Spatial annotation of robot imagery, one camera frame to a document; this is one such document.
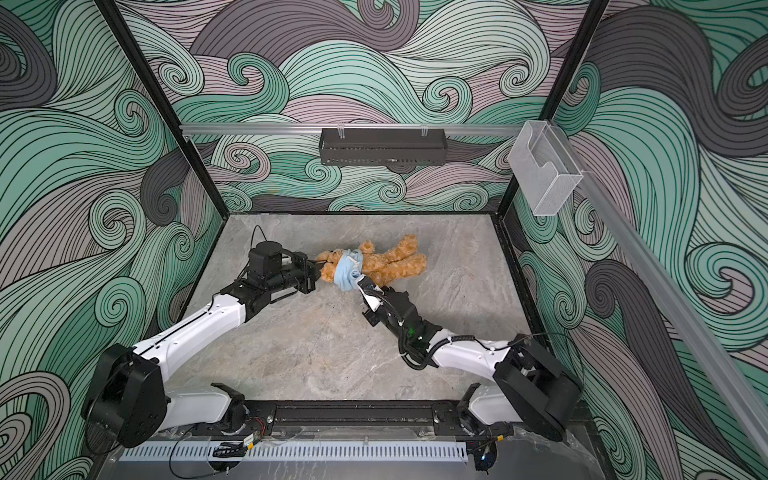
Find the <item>light blue bear hoodie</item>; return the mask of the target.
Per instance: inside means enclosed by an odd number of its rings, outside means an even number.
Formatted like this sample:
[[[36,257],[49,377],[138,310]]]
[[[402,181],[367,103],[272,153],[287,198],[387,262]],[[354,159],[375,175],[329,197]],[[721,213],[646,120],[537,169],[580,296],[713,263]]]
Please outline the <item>light blue bear hoodie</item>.
[[[359,249],[344,250],[336,263],[333,283],[345,292],[355,290],[363,264],[364,254]]]

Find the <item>brown teddy bear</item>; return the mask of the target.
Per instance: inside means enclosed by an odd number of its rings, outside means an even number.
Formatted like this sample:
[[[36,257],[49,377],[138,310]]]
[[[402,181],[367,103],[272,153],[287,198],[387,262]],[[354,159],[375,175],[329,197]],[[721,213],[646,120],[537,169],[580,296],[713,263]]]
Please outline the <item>brown teddy bear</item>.
[[[375,245],[366,240],[357,248],[364,254],[362,275],[366,276],[378,287],[384,287],[395,280],[421,275],[427,269],[427,258],[419,253],[419,242],[415,235],[402,237],[399,243],[384,253],[376,253]],[[318,254],[316,261],[322,264],[321,279],[332,282],[336,263],[344,250],[327,250]]]

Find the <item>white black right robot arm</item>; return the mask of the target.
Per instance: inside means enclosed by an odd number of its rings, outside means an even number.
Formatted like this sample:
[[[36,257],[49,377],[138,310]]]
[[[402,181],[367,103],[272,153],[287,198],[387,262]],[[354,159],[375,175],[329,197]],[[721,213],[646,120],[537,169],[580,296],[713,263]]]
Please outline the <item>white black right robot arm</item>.
[[[493,383],[469,390],[465,417],[471,426],[522,423],[548,440],[564,439],[583,382],[532,334],[512,340],[457,334],[425,320],[406,292],[380,289],[367,279],[358,290],[366,320],[395,335],[407,367],[461,370]]]

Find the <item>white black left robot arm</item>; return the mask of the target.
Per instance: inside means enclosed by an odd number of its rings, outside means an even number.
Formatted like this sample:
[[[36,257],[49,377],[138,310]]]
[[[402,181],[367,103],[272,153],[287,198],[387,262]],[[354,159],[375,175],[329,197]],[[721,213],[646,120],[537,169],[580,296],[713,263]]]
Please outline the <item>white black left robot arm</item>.
[[[212,424],[237,435],[248,422],[245,397],[214,383],[201,391],[173,393],[171,376],[216,339],[293,294],[309,294],[322,263],[275,241],[252,247],[246,266],[197,312],[132,346],[116,343],[98,358],[81,409],[89,426],[114,442],[136,447],[159,431]]]

